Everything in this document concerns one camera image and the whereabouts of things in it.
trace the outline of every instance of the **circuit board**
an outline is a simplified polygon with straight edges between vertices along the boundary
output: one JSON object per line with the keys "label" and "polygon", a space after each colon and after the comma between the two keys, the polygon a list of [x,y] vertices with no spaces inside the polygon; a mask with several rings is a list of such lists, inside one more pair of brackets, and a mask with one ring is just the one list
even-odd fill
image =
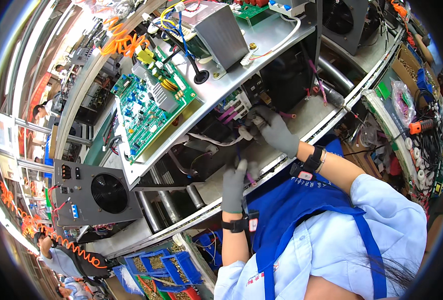
{"label": "circuit board", "polygon": [[233,15],[242,19],[250,19],[269,8],[270,6],[268,4],[263,7],[258,7],[256,5],[243,3],[242,9],[234,10]]}
{"label": "circuit board", "polygon": [[[156,48],[153,52],[153,58],[156,61],[161,62],[167,57],[159,48]],[[153,92],[150,90],[149,82],[134,74],[122,75],[111,89],[111,93],[117,96],[118,122],[126,131],[130,147],[130,153],[126,154],[130,165],[134,164],[134,161],[196,97],[196,93],[171,62],[165,63],[161,71],[177,87],[174,92],[165,90],[165,92],[172,95],[172,102],[174,101],[177,104],[171,112],[165,111],[157,105],[153,98]]]}

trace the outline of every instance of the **black fan housing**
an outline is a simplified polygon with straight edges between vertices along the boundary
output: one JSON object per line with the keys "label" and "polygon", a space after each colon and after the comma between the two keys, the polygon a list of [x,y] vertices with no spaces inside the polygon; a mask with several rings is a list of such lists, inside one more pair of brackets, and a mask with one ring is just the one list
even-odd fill
{"label": "black fan housing", "polygon": [[113,175],[101,173],[91,182],[91,194],[96,204],[111,214],[123,212],[129,203],[123,183]]}

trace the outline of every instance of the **fluorescent light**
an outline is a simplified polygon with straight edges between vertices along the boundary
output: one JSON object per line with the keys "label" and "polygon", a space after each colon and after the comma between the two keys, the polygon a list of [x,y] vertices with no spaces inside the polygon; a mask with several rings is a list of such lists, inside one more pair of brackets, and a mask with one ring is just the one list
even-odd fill
{"label": "fluorescent light", "polygon": [[19,117],[20,114],[20,101],[21,101],[21,92],[23,90],[23,83],[25,81],[25,77],[27,75],[28,64],[30,63],[30,59],[32,58],[33,51],[35,46],[40,38],[40,34],[42,33],[46,22],[49,20],[50,15],[53,12],[55,6],[53,5],[55,0],[51,0],[50,3],[45,7],[43,13],[41,13],[33,31],[30,34],[28,42],[26,43],[25,50],[23,51],[23,56],[21,57],[20,67],[18,69],[18,74],[16,76],[16,83],[14,85],[14,93],[13,93],[13,106],[12,106],[12,116]]}
{"label": "fluorescent light", "polygon": [[20,242],[23,246],[25,246],[28,250],[32,251],[36,255],[40,255],[40,252],[36,247],[34,247],[27,239],[24,237],[20,231],[7,219],[7,216],[3,212],[3,209],[0,207],[0,222],[3,227],[8,230],[9,234],[14,237],[15,240]]}
{"label": "fluorescent light", "polygon": [[18,41],[18,43],[14,47],[12,60],[10,62],[10,68],[8,69],[8,76],[6,78],[5,95],[7,95],[9,93],[11,76],[13,74],[13,68],[15,66],[15,59],[17,58],[17,53],[20,50],[20,44],[21,44],[21,41]]}
{"label": "fluorescent light", "polygon": [[63,23],[60,25],[60,27],[58,28],[58,31],[55,34],[56,36],[60,34],[60,32],[62,31],[63,27],[65,27],[65,24],[67,23],[67,21],[69,20],[69,18],[71,17],[72,14],[73,14],[73,10],[70,11],[70,13],[63,20]]}

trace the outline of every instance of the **white connector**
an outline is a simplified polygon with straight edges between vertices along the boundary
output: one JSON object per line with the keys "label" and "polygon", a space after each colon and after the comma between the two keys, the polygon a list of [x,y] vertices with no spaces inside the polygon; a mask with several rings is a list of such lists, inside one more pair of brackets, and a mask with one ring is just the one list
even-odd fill
{"label": "white connector", "polygon": [[149,14],[147,14],[146,12],[141,14],[141,18],[143,19],[143,21],[148,21],[148,20],[152,19],[152,17]]}
{"label": "white connector", "polygon": [[245,56],[243,56],[242,60],[240,61],[240,64],[242,66],[248,66],[252,62],[250,58],[252,58],[252,53],[248,52]]}
{"label": "white connector", "polygon": [[175,4],[175,11],[177,13],[182,12],[185,10],[185,3],[183,3],[182,1],[178,2]]}

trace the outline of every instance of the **worker's hand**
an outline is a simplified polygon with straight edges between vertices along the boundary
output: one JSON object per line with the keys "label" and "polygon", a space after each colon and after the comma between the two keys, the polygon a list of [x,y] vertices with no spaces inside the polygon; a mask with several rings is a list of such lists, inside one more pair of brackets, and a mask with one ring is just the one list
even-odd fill
{"label": "worker's hand", "polygon": [[242,159],[236,169],[233,162],[226,165],[225,173],[223,174],[222,211],[232,214],[242,212],[243,181],[247,173],[247,166],[248,162],[246,159]]}
{"label": "worker's hand", "polygon": [[248,125],[255,124],[273,148],[286,153],[291,159],[297,155],[300,139],[291,134],[279,114],[266,106],[258,105],[249,111],[247,118]]}

